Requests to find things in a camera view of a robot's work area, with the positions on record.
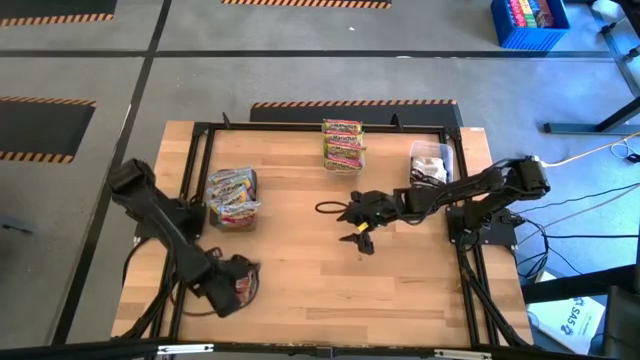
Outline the black aluminium table frame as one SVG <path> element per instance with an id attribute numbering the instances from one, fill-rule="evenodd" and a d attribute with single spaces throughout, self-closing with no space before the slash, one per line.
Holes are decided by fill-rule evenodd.
<path id="1" fill-rule="evenodd" d="M 367 256 L 345 241 L 350 225 L 315 209 L 319 202 L 345 201 L 353 190 L 406 186 L 410 148 L 420 140 L 452 146 L 456 175 L 478 173 L 491 162 L 480 128 L 372 125 L 365 133 L 365 167 L 350 177 L 324 170 L 317 124 L 215 123 L 203 129 L 194 122 L 169 122 L 155 163 L 158 186 L 167 195 L 183 186 L 188 158 L 199 180 L 223 168 L 256 170 L 261 208 L 255 227 L 206 226 L 200 244 L 257 261 L 260 286 L 249 306 L 226 318 L 213 315 L 205 299 L 178 292 L 154 333 L 218 345 L 313 350 L 467 348 L 487 341 L 482 309 L 466 309 L 470 296 L 444 212 L 417 226 L 396 222 L 376 230 L 375 252 Z"/>

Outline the black metal beam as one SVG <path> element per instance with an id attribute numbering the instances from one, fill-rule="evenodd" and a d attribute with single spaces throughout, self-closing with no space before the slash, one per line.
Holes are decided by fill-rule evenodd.
<path id="1" fill-rule="evenodd" d="M 526 304 L 559 301 L 569 298 L 603 295 L 611 287 L 640 293 L 640 265 L 626 265 L 608 270 L 562 277 L 521 287 Z"/>

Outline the blue plastic crate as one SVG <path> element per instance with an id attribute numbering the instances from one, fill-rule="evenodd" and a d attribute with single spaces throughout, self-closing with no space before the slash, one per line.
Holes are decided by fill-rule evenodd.
<path id="1" fill-rule="evenodd" d="M 506 49 L 550 51 L 570 30 L 563 0 L 547 0 L 555 18 L 552 28 L 518 28 L 512 22 L 505 0 L 492 0 L 490 10 L 499 45 Z"/>

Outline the green ramen packet stack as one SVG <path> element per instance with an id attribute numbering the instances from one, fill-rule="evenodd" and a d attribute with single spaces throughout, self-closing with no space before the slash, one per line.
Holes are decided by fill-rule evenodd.
<path id="1" fill-rule="evenodd" d="M 362 124 L 362 132 L 361 132 L 361 133 L 363 134 L 363 145 L 362 145 L 361 147 L 366 148 L 366 146 L 365 146 L 365 144 L 364 144 L 364 130 L 363 130 L 363 124 Z M 324 159 L 325 159 L 326 157 L 331 157 L 331 156 L 326 156 L 326 153 L 325 153 L 325 145 L 326 145 L 326 144 L 328 144 L 328 143 L 326 143 L 326 142 L 325 142 L 325 140 L 324 140 L 324 136 L 323 136 L 323 166 L 324 166 Z M 360 160 L 361 160 L 361 162 L 363 163 L 363 168 L 365 167 L 365 152 L 363 153 L 363 155 L 362 155 L 360 158 L 352 158 L 352 159 L 360 159 Z M 329 172 L 329 173 L 333 173 L 333 174 L 345 175 L 345 176 L 353 176 L 353 175 L 358 175 L 358 174 L 363 170 L 363 168 L 362 168 L 360 171 L 351 171 L 351 172 L 334 172 L 334 171 L 327 171 L 325 168 L 324 168 L 324 169 L 325 169 L 327 172 Z"/>

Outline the dark smoked plastic bin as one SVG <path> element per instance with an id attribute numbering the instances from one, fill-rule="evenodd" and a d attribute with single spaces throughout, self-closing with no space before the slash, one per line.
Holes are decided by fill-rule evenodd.
<path id="1" fill-rule="evenodd" d="M 251 181 L 252 186 L 253 186 L 253 189 L 252 189 L 250 192 L 247 192 L 244 188 L 240 188 L 240 189 L 237 189 L 237 190 L 235 190 L 235 191 L 233 191 L 233 192 L 237 192 L 237 191 L 244 190 L 244 191 L 246 191 L 247 193 L 249 193 L 249 194 L 254 198 L 254 202 L 260 202 L 260 201 L 258 200 L 258 179 L 257 179 L 257 173 L 255 172 L 255 170 L 254 170 L 254 169 L 253 169 L 253 171 L 254 171 L 254 176 L 253 176 L 253 178 L 252 178 L 252 179 L 250 179 L 250 178 L 249 178 L 249 177 L 247 177 L 247 176 L 238 176 L 238 177 L 231 178 L 231 179 L 233 179 L 233 180 L 240 180 L 241 178 L 247 178 L 248 180 L 250 180 L 250 181 Z M 207 189 L 208 189 L 208 188 L 210 188 L 210 187 L 212 187 L 213 185 L 215 185 L 215 184 L 212 184 L 212 183 L 209 181 L 209 186 L 207 187 Z M 221 231 L 236 231 L 236 230 L 240 231 L 240 230 L 248 230 L 248 229 L 252 228 L 252 227 L 255 225 L 255 223 L 256 223 L 256 221 L 257 221 L 257 219 L 256 219 L 256 221 L 255 221 L 252 225 L 250 225 L 250 226 L 246 226 L 246 227 L 234 228 L 234 227 L 225 227 L 225 226 L 223 226 L 221 223 L 219 223 L 219 222 L 218 222 L 218 219 L 217 219 L 217 217 L 216 217 L 216 213 L 217 213 L 217 208 L 218 208 L 218 207 L 211 207 L 211 206 L 209 205 L 209 201 L 210 201 L 212 198 L 216 198 L 216 197 L 212 197 L 211 195 L 208 195 L 208 194 L 207 194 L 207 196 L 208 196 L 207 206 L 208 206 L 208 209 L 209 209 L 209 222 L 210 222 L 210 224 L 211 224 L 212 226 L 214 226 L 214 227 L 218 228 L 218 229 L 219 229 L 219 230 L 221 230 Z"/>

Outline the black hazard-striped floor mat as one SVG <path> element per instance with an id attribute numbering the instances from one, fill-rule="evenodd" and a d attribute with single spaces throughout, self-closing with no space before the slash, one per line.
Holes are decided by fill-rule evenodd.
<path id="1" fill-rule="evenodd" d="M 224 5 L 391 9 L 392 0 L 220 0 Z"/>
<path id="2" fill-rule="evenodd" d="M 94 100 L 0 96 L 0 161 L 70 164 Z"/>
<path id="3" fill-rule="evenodd" d="M 256 102 L 250 122 L 321 123 L 324 119 L 389 125 L 396 116 L 403 125 L 462 127 L 459 106 L 451 99 L 323 100 Z"/>
<path id="4" fill-rule="evenodd" d="M 108 21 L 118 0 L 0 0 L 0 28 Z"/>

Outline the black-legged desk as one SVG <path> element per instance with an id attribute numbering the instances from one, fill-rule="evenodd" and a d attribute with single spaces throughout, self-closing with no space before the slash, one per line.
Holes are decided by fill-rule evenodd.
<path id="1" fill-rule="evenodd" d="M 590 8 L 590 12 L 597 24 L 607 25 L 611 22 L 606 21 L 600 11 L 593 8 L 593 4 L 597 0 L 565 0 L 566 3 L 586 4 Z M 542 130 L 546 134 L 557 135 L 620 135 L 631 136 L 634 133 L 640 133 L 640 124 L 632 124 L 631 121 L 640 116 L 640 84 L 632 74 L 628 67 L 628 62 L 623 60 L 623 54 L 614 39 L 612 32 L 610 34 L 601 34 L 605 41 L 610 55 L 613 57 L 623 79 L 625 80 L 634 99 L 628 104 L 615 111 L 612 115 L 595 124 L 586 123 L 545 123 Z"/>

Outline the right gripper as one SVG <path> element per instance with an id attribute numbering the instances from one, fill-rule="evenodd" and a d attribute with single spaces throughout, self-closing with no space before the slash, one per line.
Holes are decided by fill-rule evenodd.
<path id="1" fill-rule="evenodd" d="M 391 194 L 372 190 L 367 192 L 353 191 L 350 194 L 349 208 L 337 218 L 338 222 L 361 223 L 362 218 L 370 218 L 377 226 L 402 218 L 402 190 L 395 189 Z M 374 244 L 368 232 L 352 233 L 340 238 L 341 242 L 357 245 L 358 251 L 365 255 L 375 253 Z"/>

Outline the silver metal bracket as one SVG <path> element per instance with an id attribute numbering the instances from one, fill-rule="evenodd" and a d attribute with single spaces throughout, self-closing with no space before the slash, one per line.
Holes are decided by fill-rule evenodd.
<path id="1" fill-rule="evenodd" d="M 492 354 L 488 352 L 459 349 L 435 349 L 433 357 L 448 360 L 493 360 Z"/>
<path id="2" fill-rule="evenodd" d="M 174 356 L 181 354 L 208 353 L 213 352 L 214 344 L 195 343 L 195 344 L 172 344 L 159 345 L 156 354 L 158 356 Z"/>

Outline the clear plastic bin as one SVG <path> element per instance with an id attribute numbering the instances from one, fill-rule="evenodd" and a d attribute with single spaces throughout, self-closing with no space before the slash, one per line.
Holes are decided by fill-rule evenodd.
<path id="1" fill-rule="evenodd" d="M 413 157 L 434 157 L 442 158 L 444 161 L 444 168 L 447 171 L 446 177 L 438 177 L 441 180 L 446 180 L 446 184 L 453 181 L 453 150 L 449 145 L 432 143 L 427 141 L 414 141 L 410 148 L 410 170 L 409 170 L 409 182 L 412 174 L 420 174 L 412 171 L 412 158 Z"/>

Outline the white printed cardboard box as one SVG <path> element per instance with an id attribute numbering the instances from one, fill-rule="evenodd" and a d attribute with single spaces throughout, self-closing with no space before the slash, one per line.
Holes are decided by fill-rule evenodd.
<path id="1" fill-rule="evenodd" d="M 532 303 L 527 313 L 534 327 L 574 353 L 587 355 L 605 306 L 590 297 Z"/>

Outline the black rig gantry frame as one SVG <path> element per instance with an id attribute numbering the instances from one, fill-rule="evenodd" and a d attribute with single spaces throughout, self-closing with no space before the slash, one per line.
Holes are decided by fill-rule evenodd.
<path id="1" fill-rule="evenodd" d="M 102 342 L 49 345 L 0 350 L 0 360 L 131 360 L 158 356 L 159 345 L 195 344 L 207 342 L 174 342 L 170 338 L 115 339 Z M 550 352 L 539 347 L 508 347 L 480 344 L 470 348 L 398 347 L 398 346 L 333 346 L 333 345 L 292 345 L 292 344 L 251 344 L 251 343 L 208 343 L 214 344 L 208 353 L 257 353 L 284 354 L 288 356 L 307 355 L 320 359 L 339 356 L 389 356 L 434 358 L 435 349 L 459 349 L 492 354 L 493 360 L 616 360 L 595 355 L 579 355 Z"/>

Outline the red Lime Chili Shrimp packet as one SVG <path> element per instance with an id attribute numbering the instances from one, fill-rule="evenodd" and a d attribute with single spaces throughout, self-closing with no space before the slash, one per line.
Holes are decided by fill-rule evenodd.
<path id="1" fill-rule="evenodd" d="M 331 156 L 324 159 L 324 168 L 334 172 L 360 171 L 363 163 L 360 159 Z"/>
<path id="2" fill-rule="evenodd" d="M 365 151 L 366 148 L 361 146 L 352 146 L 351 144 L 328 143 L 325 145 L 326 156 L 360 158 Z"/>
<path id="3" fill-rule="evenodd" d="M 347 144 L 353 146 L 363 145 L 363 134 L 327 132 L 323 134 L 326 143 Z"/>
<path id="4" fill-rule="evenodd" d="M 322 124 L 324 133 L 360 134 L 362 123 L 352 120 L 324 119 Z"/>

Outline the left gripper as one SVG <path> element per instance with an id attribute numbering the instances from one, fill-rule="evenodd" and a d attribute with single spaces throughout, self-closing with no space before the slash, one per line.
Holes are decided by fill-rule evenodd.
<path id="1" fill-rule="evenodd" d="M 215 313 L 220 318 L 226 318 L 249 306 L 253 298 L 240 297 L 237 281 L 246 275 L 258 275 L 261 264 L 241 255 L 233 255 L 228 259 L 209 256 L 208 260 L 210 269 L 200 288 Z"/>

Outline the colourful boxes stack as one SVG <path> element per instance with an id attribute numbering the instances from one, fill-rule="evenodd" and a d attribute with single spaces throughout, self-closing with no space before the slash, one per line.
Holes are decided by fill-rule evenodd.
<path id="1" fill-rule="evenodd" d="M 555 18 L 547 0 L 505 0 L 511 22 L 518 28 L 552 28 Z"/>

